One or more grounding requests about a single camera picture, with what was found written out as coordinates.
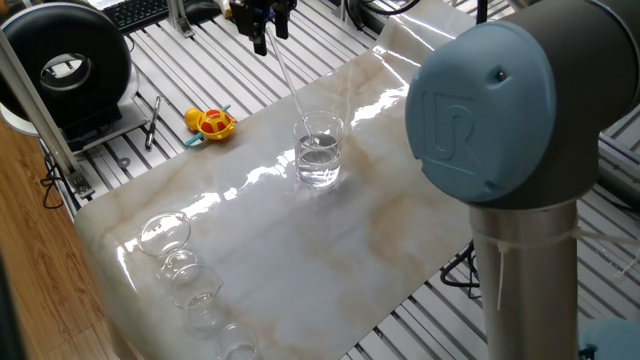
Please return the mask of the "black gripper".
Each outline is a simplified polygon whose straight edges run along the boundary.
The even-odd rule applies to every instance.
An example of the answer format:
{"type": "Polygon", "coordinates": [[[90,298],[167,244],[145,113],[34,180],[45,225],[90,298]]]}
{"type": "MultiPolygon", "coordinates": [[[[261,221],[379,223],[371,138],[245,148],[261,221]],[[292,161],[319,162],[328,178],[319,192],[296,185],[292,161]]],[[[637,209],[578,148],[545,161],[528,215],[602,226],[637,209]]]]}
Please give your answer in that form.
{"type": "Polygon", "coordinates": [[[266,55],[265,27],[269,10],[273,9],[275,14],[276,36],[287,39],[290,13],[296,8],[296,3],[295,0],[241,0],[231,2],[230,8],[238,32],[251,40],[256,54],[266,55]]]}

